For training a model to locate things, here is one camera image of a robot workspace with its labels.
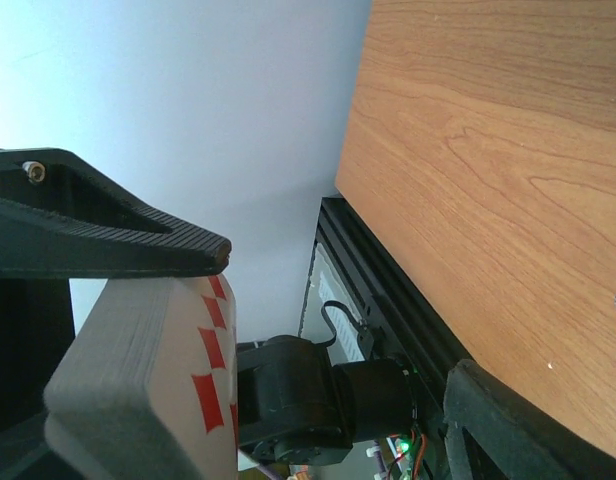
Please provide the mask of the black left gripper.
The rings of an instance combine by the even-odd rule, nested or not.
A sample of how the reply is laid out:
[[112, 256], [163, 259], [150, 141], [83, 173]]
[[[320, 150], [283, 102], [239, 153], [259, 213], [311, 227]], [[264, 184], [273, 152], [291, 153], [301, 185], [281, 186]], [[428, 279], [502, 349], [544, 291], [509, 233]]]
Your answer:
[[43, 391], [75, 338], [68, 279], [205, 277], [224, 236], [158, 210], [59, 148], [0, 149], [0, 479], [74, 479]]

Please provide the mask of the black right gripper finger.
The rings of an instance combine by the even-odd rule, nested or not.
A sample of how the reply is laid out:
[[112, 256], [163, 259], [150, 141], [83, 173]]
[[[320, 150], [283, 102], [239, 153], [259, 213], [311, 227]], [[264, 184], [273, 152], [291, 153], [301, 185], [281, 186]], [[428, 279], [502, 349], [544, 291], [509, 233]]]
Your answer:
[[449, 372], [445, 445], [454, 479], [616, 479], [616, 459], [472, 360]]

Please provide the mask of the blue-backed card deck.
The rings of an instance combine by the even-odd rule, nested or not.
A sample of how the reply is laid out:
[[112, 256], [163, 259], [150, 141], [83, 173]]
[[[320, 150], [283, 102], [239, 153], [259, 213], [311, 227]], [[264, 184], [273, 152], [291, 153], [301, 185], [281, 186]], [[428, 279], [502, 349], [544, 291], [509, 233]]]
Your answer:
[[44, 391], [45, 437], [87, 479], [238, 475], [227, 280], [111, 280]]

